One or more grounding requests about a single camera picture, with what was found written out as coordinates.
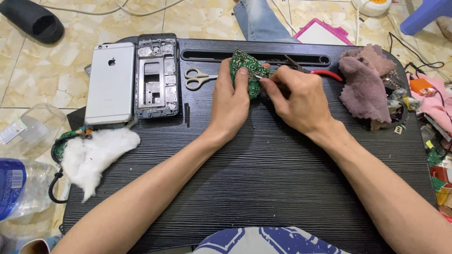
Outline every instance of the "jeans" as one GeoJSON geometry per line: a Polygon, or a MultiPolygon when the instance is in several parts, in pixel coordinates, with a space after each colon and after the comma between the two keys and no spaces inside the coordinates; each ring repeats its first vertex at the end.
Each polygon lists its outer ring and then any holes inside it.
{"type": "Polygon", "coordinates": [[[266,0],[240,0],[234,14],[247,41],[299,43],[281,24],[266,0]]]}

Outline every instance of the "black striped table surface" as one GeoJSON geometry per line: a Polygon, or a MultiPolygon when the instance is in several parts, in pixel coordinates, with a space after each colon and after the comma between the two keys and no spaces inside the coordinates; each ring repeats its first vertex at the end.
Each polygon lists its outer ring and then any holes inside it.
{"type": "MultiPolygon", "coordinates": [[[[238,47],[244,51],[325,54],[331,58],[331,65],[315,69],[336,73],[342,52],[353,48],[198,39],[178,42],[180,51],[238,47]]],[[[400,62],[385,54],[397,63],[397,73],[408,87],[400,62]]],[[[184,71],[189,67],[216,75],[219,66],[219,62],[180,60],[179,114],[140,120],[132,129],[140,135],[141,144],[103,173],[96,195],[86,203],[81,203],[83,191],[72,185],[64,214],[64,233],[101,201],[203,132],[210,119],[215,81],[205,83],[197,91],[186,89],[181,81],[185,82],[184,71]],[[184,103],[190,106],[190,128],[184,122],[184,103]]],[[[342,121],[362,146],[436,205],[415,114],[409,114],[402,135],[393,129],[371,132],[351,117],[340,102],[343,84],[323,77],[323,86],[333,117],[342,121]]],[[[196,245],[219,230],[249,226],[297,226],[350,253],[393,253],[339,168],[323,150],[287,126],[265,94],[251,101],[248,119],[236,137],[199,169],[129,253],[196,245]]]]}

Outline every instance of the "green circuit board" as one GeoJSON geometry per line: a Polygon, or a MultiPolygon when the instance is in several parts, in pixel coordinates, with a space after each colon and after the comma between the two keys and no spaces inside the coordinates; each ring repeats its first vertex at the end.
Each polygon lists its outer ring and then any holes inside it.
{"type": "Polygon", "coordinates": [[[251,98],[256,98],[260,90],[260,83],[259,79],[253,74],[263,78],[269,78],[273,72],[262,66],[254,57],[236,48],[232,55],[231,63],[229,64],[232,82],[235,81],[235,74],[241,67],[246,67],[248,69],[248,85],[250,85],[248,95],[251,98]]]}

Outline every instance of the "tiled floor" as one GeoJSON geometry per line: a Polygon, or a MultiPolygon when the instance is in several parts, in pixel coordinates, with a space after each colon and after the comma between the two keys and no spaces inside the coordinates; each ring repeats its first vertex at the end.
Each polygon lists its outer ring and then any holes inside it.
{"type": "MultiPolygon", "coordinates": [[[[267,1],[292,33],[271,0],[267,1]]],[[[171,2],[173,0],[129,0],[126,6],[135,12],[147,12],[171,2]]],[[[295,28],[318,18],[344,28],[349,33],[349,40],[355,42],[356,10],[351,0],[275,2],[295,28]]],[[[400,24],[421,5],[422,0],[398,2],[391,6],[390,12],[400,24]]],[[[116,7],[114,1],[110,0],[41,0],[41,4],[90,12],[116,7]]],[[[98,44],[143,33],[175,33],[180,38],[244,40],[235,16],[231,15],[234,5],[233,0],[185,0],[166,11],[145,17],[130,16],[122,11],[94,16],[52,10],[63,22],[66,31],[57,45],[50,46],[26,36],[4,16],[0,16],[0,129],[37,103],[51,103],[65,113],[85,106],[89,78],[84,67],[91,62],[93,48],[98,44]]],[[[394,33],[390,16],[361,17],[364,22],[360,22],[359,45],[373,43],[389,50],[388,32],[394,33]]],[[[414,37],[405,36],[405,39],[431,62],[445,62],[442,72],[452,78],[452,42],[444,38],[435,23],[414,37]]],[[[416,57],[398,42],[394,42],[393,54],[402,64],[412,61],[420,65],[416,57]]],[[[428,74],[438,76],[432,69],[424,69],[428,74]]],[[[51,162],[48,153],[39,160],[51,162]]],[[[60,182],[62,186],[59,187],[59,193],[64,189],[64,181],[60,182]]],[[[29,223],[0,223],[0,230],[2,233],[7,231],[10,236],[33,234],[41,237],[55,234],[63,212],[64,205],[53,204],[48,210],[35,215],[29,223]]]]}

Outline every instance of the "blue plastic stool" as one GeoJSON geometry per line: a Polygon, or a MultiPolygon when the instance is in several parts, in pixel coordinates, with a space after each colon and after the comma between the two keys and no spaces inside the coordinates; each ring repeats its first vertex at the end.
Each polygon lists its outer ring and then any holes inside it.
{"type": "Polygon", "coordinates": [[[402,24],[400,30],[406,35],[414,35],[441,16],[452,17],[452,0],[424,0],[402,24]]]}

